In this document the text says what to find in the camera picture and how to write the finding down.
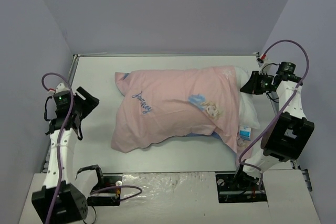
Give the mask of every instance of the pink fabric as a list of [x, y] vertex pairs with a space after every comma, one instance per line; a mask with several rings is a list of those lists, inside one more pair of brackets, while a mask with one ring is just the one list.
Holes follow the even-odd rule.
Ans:
[[124, 153], [172, 136], [216, 132], [234, 152], [239, 96], [232, 66], [115, 73], [125, 96], [111, 147]]

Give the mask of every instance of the table surface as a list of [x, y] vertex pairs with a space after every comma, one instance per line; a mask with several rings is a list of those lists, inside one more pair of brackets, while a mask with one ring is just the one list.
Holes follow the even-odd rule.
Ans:
[[[219, 204], [213, 172], [124, 174], [123, 184], [140, 186], [143, 194], [120, 207], [97, 207], [96, 224], [320, 224], [300, 170], [269, 170], [264, 177], [268, 202]], [[31, 198], [44, 179], [35, 174], [19, 224], [41, 223]], [[134, 192], [123, 189], [121, 195]], [[87, 223], [93, 217], [89, 208]]]
[[[123, 95], [114, 82], [115, 72], [140, 69], [189, 69], [234, 65], [249, 73], [258, 70], [255, 56], [147, 56], [147, 57], [80, 57], [73, 89], [82, 86], [100, 104], [83, 120], [84, 139], [76, 144], [74, 170], [98, 164], [104, 173], [211, 172], [236, 169], [236, 154], [222, 141], [209, 136], [175, 137], [136, 149], [127, 154], [113, 150], [111, 145], [116, 112]], [[257, 136], [274, 117], [271, 102], [265, 95], [255, 95], [254, 105], [261, 124]], [[253, 153], [260, 149], [256, 144]], [[273, 169], [291, 169], [289, 162]]]

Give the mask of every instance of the pillow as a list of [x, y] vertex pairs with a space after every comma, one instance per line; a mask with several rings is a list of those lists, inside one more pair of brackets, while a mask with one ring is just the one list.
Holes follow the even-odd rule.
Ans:
[[[238, 90], [243, 87], [249, 80], [248, 73], [240, 68], [235, 67]], [[251, 94], [239, 92], [239, 125], [247, 126], [253, 129], [259, 129], [260, 124], [257, 117], [256, 108], [253, 105]]]
[[129, 152], [172, 136], [216, 134], [237, 153], [239, 92], [233, 66], [115, 73], [125, 96], [111, 147]]

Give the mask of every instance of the white pillow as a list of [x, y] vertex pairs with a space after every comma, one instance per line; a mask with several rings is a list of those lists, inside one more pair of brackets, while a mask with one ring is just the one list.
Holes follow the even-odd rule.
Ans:
[[245, 85], [250, 76], [247, 71], [240, 67], [235, 67], [237, 76], [237, 88], [239, 91], [239, 125], [248, 126], [253, 129], [259, 129], [260, 123], [257, 117], [256, 108], [253, 105], [251, 94], [240, 92], [240, 88]]

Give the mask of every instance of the gray wall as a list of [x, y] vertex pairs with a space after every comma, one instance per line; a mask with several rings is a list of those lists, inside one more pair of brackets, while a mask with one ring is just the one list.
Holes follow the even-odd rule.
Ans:
[[[264, 48], [279, 39], [293, 39], [301, 43], [310, 56], [302, 103], [307, 118], [316, 128], [300, 164], [308, 168], [314, 204], [323, 224], [336, 220], [335, 18], [336, 0], [289, 0]], [[302, 76], [305, 59], [295, 46], [277, 45], [268, 56], [275, 62], [293, 61], [299, 65], [296, 74]]]
[[43, 0], [0, 0], [0, 6], [0, 220], [11, 224], [18, 223], [49, 142], [40, 79], [48, 71], [67, 74], [71, 53]]
[[44, 0], [74, 53], [262, 48], [287, 0]]

